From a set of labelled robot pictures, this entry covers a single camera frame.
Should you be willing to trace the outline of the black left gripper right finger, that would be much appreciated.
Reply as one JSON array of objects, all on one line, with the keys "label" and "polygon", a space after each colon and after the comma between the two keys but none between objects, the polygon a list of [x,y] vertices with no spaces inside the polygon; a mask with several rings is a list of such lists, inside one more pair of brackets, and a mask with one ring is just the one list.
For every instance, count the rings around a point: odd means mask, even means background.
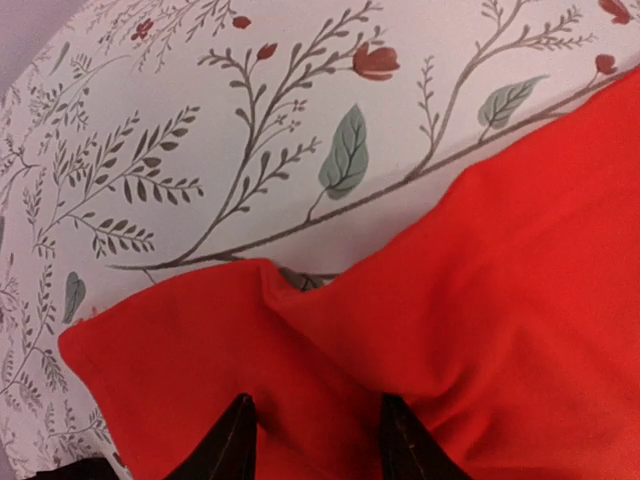
[{"label": "black left gripper right finger", "polygon": [[384,480],[471,480],[400,396],[382,396],[379,447]]}]

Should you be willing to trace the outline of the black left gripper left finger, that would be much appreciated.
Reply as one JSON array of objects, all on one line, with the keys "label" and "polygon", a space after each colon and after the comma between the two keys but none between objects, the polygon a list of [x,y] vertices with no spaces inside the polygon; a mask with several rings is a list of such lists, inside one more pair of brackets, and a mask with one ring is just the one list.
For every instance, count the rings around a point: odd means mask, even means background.
[{"label": "black left gripper left finger", "polygon": [[168,480],[254,480],[258,422],[249,394],[237,395]]}]

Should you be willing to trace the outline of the red t-shirt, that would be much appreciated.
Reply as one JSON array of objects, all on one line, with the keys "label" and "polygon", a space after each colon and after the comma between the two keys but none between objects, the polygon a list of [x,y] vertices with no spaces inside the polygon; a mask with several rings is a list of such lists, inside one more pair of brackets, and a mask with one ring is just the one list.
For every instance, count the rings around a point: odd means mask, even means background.
[{"label": "red t-shirt", "polygon": [[639,75],[465,170],[327,286],[202,269],[59,350],[137,479],[167,479],[242,393],[255,479],[383,479],[384,394],[471,479],[635,479]]}]

